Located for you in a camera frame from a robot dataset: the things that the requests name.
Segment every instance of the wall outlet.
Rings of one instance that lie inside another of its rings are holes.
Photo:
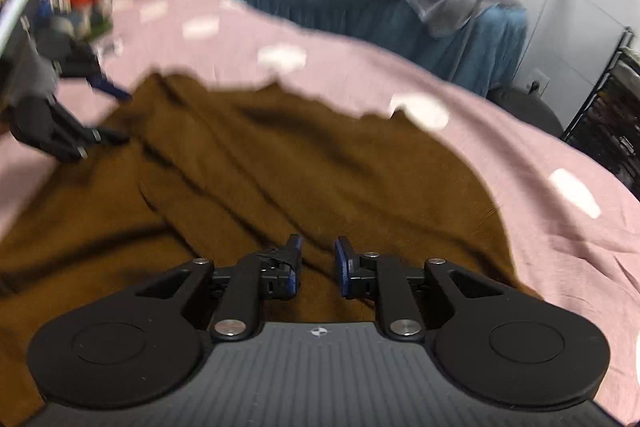
[[[540,84],[540,89],[538,89],[538,92],[540,93],[540,95],[542,95],[545,92],[546,86],[549,85],[550,80],[551,79],[546,76],[546,74],[544,74],[541,70],[539,70],[538,68],[534,68],[534,70],[529,73],[529,78],[527,79],[525,90],[529,92],[531,90],[531,86],[533,86],[533,83],[537,82]]]

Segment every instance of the brown fabric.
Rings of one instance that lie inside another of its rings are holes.
[[[110,117],[134,139],[61,166],[0,245],[0,420],[41,405],[24,364],[48,319],[192,258],[219,266],[304,238],[282,321],[361,321],[332,280],[335,237],[420,266],[445,257],[514,286],[500,218],[473,172],[404,114],[353,120],[276,84],[207,92],[149,77]]]

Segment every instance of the pink tablecloth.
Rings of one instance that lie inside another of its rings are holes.
[[[640,203],[612,174],[395,55],[237,0],[114,0],[114,23],[122,54],[104,65],[129,89],[151,69],[186,70],[212,89],[254,89],[276,72],[287,89],[353,116],[403,108],[484,180],[520,279],[602,329],[612,356],[597,401],[623,423],[640,420]],[[113,107],[81,83],[65,84],[60,99],[84,121]],[[0,140],[0,233],[53,167]]]

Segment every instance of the black metal rack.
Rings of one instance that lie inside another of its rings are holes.
[[[620,73],[624,64],[640,77],[640,62],[629,49],[634,38],[631,28],[625,28],[562,140],[612,172],[640,200],[640,78],[634,92]]]

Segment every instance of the blue cloth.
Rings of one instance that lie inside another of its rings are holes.
[[[372,42],[448,79],[466,27],[434,38],[405,0],[244,0],[305,28]],[[476,20],[453,83],[480,96],[511,83],[527,34],[522,8],[492,7]]]

